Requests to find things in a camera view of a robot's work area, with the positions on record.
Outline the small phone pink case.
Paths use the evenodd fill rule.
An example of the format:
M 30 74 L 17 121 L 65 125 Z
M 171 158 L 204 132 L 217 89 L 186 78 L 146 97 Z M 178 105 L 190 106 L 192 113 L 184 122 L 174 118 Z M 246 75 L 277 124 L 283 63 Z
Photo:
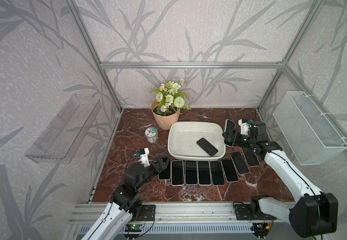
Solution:
M 251 149 L 243 148 L 243 152 L 249 167 L 257 167 L 260 165 L 256 154 Z

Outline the phone with pink case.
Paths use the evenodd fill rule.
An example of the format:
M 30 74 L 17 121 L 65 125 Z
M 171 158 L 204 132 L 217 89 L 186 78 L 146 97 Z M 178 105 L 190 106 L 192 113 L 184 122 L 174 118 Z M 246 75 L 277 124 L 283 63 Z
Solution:
M 184 163 L 182 160 L 171 162 L 171 184 L 173 186 L 182 186 L 185 183 Z

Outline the large phone pink case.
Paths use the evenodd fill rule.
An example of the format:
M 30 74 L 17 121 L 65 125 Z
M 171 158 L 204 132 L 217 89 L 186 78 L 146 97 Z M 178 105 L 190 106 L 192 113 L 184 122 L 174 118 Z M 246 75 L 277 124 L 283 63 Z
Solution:
M 227 119 L 225 122 L 225 127 L 224 127 L 224 133 L 228 132 L 229 130 L 235 130 L 236 124 Z M 228 140 L 224 139 L 224 145 L 228 146 L 228 147 L 233 147 L 233 142 L 229 142 Z

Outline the phone with light blue case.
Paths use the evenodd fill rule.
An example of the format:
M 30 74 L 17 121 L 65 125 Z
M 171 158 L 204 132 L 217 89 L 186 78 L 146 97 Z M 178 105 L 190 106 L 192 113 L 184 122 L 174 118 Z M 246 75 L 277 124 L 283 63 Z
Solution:
M 198 167 L 196 161 L 185 161 L 185 184 L 198 184 Z

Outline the large phone grey case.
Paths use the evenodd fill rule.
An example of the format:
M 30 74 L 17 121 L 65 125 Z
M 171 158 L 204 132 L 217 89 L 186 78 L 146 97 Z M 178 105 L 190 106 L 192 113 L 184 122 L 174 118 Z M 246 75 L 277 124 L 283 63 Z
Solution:
M 222 163 L 222 167 L 223 167 L 227 182 L 228 183 L 238 182 L 239 176 L 235 169 L 233 160 L 231 158 L 222 158 L 221 163 Z

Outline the phone light blue bottom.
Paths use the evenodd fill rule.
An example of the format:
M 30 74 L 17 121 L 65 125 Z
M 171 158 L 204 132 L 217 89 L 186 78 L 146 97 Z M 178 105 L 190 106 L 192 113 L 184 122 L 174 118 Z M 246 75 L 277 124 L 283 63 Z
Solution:
M 208 142 L 205 138 L 199 139 L 197 142 L 197 145 L 205 151 L 210 157 L 213 157 L 215 154 L 218 153 L 218 149 L 215 148 L 210 142 Z

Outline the phone with cream case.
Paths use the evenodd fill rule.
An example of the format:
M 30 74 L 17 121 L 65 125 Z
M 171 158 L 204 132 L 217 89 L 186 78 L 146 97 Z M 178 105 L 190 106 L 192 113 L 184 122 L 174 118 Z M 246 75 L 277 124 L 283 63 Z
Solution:
M 201 186 L 210 186 L 211 181 L 211 172 L 210 172 L 210 163 L 206 161 L 198 162 L 198 179 L 199 185 Z

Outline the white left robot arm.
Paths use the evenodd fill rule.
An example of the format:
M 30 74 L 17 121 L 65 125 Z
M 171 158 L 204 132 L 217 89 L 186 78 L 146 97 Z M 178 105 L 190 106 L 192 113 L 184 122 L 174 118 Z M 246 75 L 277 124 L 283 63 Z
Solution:
M 157 157 L 155 161 L 138 161 L 124 173 L 124 182 L 119 185 L 100 217 L 84 235 L 84 240 L 113 240 L 120 230 L 135 220 L 141 211 L 139 190 L 166 170 L 170 155 Z

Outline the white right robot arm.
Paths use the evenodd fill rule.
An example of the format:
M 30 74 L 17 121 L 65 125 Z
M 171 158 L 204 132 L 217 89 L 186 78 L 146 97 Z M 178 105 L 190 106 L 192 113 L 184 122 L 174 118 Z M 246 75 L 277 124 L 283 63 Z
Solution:
M 288 223 L 302 238 L 334 233 L 338 222 L 338 200 L 309 181 L 289 160 L 277 142 L 265 135 L 242 135 L 236 130 L 222 134 L 235 147 L 248 148 L 260 155 L 287 186 L 294 203 L 283 203 L 266 195 L 253 197 L 250 214 L 254 218 L 269 215 Z

